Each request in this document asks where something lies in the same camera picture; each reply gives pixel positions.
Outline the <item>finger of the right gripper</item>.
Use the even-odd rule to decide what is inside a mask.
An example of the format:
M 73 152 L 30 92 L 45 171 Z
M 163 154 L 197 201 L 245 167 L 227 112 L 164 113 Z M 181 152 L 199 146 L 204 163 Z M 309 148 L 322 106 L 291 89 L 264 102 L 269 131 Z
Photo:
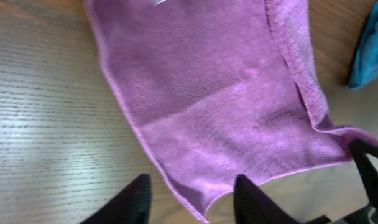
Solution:
M 378 171 L 367 157 L 370 154 L 378 159 L 378 146 L 356 139 L 349 143 L 349 150 L 357 165 L 369 202 L 378 210 Z

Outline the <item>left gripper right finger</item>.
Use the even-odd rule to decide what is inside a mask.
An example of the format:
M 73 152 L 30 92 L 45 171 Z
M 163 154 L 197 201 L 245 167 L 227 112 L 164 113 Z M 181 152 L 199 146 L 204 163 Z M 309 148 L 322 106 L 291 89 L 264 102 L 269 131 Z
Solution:
M 236 224 L 299 224 L 243 174 L 236 177 L 233 204 Z

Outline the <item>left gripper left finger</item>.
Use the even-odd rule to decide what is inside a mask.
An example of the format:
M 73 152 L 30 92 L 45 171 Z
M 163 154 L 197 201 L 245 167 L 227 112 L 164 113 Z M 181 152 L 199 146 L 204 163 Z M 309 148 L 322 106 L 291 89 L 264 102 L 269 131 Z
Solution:
M 150 175 L 141 174 L 80 224 L 148 224 L 151 202 Z

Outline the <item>purple microfiber cloth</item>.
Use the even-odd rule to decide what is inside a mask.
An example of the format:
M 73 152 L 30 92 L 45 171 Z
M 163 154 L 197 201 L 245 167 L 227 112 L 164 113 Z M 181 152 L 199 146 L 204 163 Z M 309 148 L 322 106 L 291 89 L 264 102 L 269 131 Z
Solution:
M 168 188 L 199 221 L 233 191 L 351 159 L 305 0 L 86 0 L 101 69 Z

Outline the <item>blue cloth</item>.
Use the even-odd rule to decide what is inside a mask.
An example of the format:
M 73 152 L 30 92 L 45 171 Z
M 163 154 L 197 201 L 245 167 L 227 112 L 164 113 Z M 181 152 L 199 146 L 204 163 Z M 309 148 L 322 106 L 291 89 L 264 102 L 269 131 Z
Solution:
M 363 28 L 349 78 L 350 89 L 358 89 L 378 79 L 378 1 Z

